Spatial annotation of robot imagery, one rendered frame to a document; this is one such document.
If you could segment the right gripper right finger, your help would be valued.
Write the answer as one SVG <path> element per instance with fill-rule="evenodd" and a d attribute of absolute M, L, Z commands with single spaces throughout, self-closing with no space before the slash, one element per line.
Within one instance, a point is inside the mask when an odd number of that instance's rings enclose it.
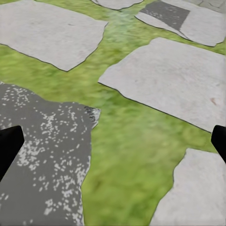
<path fill-rule="evenodd" d="M 226 163 L 226 127 L 216 125 L 211 134 L 211 142 Z"/>

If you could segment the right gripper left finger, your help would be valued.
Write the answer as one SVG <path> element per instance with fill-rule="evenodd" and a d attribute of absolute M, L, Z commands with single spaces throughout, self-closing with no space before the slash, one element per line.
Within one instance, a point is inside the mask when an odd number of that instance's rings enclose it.
<path fill-rule="evenodd" d="M 24 144 L 20 125 L 0 130 L 0 181 Z"/>

